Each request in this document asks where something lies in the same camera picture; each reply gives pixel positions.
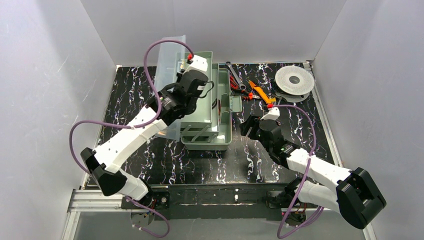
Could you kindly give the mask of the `grey green tool box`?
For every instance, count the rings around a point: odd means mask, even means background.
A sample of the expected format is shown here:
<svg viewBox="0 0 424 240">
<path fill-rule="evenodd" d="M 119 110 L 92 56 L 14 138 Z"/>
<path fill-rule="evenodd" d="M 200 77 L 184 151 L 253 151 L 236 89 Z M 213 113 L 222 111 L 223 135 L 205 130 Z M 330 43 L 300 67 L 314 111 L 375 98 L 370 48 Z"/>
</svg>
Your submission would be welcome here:
<svg viewBox="0 0 424 240">
<path fill-rule="evenodd" d="M 180 141 L 190 151 L 225 151 L 232 142 L 232 113 L 242 111 L 242 99 L 231 93 L 229 70 L 213 63 L 211 51 L 194 53 L 207 60 L 207 76 L 213 86 L 206 85 L 198 99 L 196 110 L 180 122 Z M 221 101 L 221 119 L 218 118 L 217 100 Z"/>
</svg>

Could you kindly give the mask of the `black orange pliers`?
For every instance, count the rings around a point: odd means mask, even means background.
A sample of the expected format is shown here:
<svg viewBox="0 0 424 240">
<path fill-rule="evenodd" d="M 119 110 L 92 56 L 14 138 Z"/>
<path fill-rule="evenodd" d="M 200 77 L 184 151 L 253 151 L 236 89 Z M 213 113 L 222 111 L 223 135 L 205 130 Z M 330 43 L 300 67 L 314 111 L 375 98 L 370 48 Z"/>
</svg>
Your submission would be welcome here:
<svg viewBox="0 0 424 240">
<path fill-rule="evenodd" d="M 218 119 L 220 120 L 221 119 L 221 111 L 222 111 L 220 100 L 216 101 L 216 108 L 217 108 Z"/>
</svg>

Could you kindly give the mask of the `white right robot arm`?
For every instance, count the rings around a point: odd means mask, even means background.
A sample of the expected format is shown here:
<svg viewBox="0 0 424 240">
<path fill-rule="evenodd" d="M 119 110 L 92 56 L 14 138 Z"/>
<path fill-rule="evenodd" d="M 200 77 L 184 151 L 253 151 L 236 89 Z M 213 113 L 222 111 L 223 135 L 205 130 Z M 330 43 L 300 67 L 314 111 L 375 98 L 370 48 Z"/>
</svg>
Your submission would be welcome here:
<svg viewBox="0 0 424 240">
<path fill-rule="evenodd" d="M 283 137 L 275 120 L 250 116 L 240 124 L 240 133 L 256 140 L 278 165 L 295 172 L 307 172 L 301 184 L 295 178 L 276 196 L 265 200 L 274 207 L 286 208 L 292 200 L 310 203 L 339 213 L 351 226 L 364 229 L 386 206 L 387 201 L 368 171 L 339 167 L 310 156 L 307 150 Z"/>
</svg>

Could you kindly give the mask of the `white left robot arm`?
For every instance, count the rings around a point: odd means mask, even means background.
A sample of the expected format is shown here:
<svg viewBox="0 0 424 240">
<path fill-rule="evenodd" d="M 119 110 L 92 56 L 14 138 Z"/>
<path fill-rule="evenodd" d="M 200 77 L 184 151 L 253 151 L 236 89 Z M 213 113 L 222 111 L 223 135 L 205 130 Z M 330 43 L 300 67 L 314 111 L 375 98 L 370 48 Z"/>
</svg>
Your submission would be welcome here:
<svg viewBox="0 0 424 240">
<path fill-rule="evenodd" d="M 153 196 L 152 189 L 144 180 L 121 167 L 155 134 L 192 114 L 208 82 L 208 76 L 200 70 L 178 73 L 177 82 L 159 91 L 159 99 L 149 99 L 127 128 L 95 149 L 86 147 L 80 152 L 88 172 L 105 196 L 119 193 L 142 204 L 148 203 Z"/>
</svg>

